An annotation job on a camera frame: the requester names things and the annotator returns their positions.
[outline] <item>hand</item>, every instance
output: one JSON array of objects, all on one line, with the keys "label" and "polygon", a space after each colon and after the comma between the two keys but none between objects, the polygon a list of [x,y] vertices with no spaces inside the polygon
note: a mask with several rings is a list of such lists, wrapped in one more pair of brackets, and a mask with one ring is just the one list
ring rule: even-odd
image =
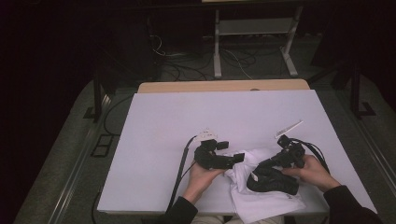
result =
[{"label": "hand", "polygon": [[341,184],[334,179],[320,164],[320,162],[311,155],[304,155],[304,168],[284,168],[284,175],[296,175],[303,181],[317,186],[322,192],[340,186]]},{"label": "hand", "polygon": [[190,169],[189,185],[183,193],[183,198],[195,204],[201,198],[202,193],[212,184],[213,179],[225,170],[206,170],[195,161]]}]

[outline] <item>person's right hand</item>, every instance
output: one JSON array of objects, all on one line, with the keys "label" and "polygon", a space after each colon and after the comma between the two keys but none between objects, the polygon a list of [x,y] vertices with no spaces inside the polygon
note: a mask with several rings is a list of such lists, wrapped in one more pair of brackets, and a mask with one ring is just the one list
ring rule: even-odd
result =
[{"label": "person's right hand", "polygon": [[322,192],[340,186],[341,184],[334,179],[320,164],[320,162],[311,155],[304,155],[304,168],[284,168],[284,175],[296,175],[304,182],[317,186]]}]

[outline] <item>person's left hand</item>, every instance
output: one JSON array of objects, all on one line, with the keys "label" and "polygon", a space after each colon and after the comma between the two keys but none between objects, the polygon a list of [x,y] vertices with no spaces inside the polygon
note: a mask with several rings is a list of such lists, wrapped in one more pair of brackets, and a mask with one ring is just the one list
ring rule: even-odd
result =
[{"label": "person's left hand", "polygon": [[225,170],[206,170],[197,162],[193,162],[190,169],[189,185],[183,193],[183,198],[195,204],[201,198],[202,193],[212,184],[216,176],[224,173]]}]

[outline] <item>white tabletop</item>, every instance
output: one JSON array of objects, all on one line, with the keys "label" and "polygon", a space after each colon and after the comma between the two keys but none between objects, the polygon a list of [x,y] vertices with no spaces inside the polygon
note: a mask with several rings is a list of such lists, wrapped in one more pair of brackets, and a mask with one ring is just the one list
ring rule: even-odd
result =
[{"label": "white tabletop", "polygon": [[[217,91],[138,93],[132,100],[98,210],[107,213],[157,214],[169,203],[187,142],[206,128],[218,141],[229,141],[225,152],[273,147],[274,135],[287,133],[318,146],[332,175],[349,187],[357,200],[376,211],[315,93],[315,91]],[[190,166],[192,143],[185,169]],[[180,184],[180,195],[188,175]],[[328,212],[322,193],[301,184],[307,207],[293,214]],[[202,214],[233,214],[230,180],[219,176],[196,204]]]}]

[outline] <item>wrist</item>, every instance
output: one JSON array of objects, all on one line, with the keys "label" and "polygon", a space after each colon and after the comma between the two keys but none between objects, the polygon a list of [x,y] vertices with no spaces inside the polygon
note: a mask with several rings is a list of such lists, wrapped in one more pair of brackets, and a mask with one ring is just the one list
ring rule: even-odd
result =
[{"label": "wrist", "polygon": [[339,186],[341,186],[341,184],[337,181],[337,180],[335,180],[335,179],[332,179],[332,180],[330,180],[325,186],[323,186],[323,187],[321,187],[321,188],[319,188],[322,192],[326,192],[326,191],[328,191],[328,190],[330,190],[330,189],[334,189],[334,188],[337,188],[337,187],[339,187]]},{"label": "wrist", "polygon": [[198,202],[198,200],[201,198],[202,193],[197,192],[195,190],[192,189],[186,189],[186,191],[184,191],[182,197],[184,199],[186,199],[187,201],[189,201],[192,204],[196,204],[196,202]]}]

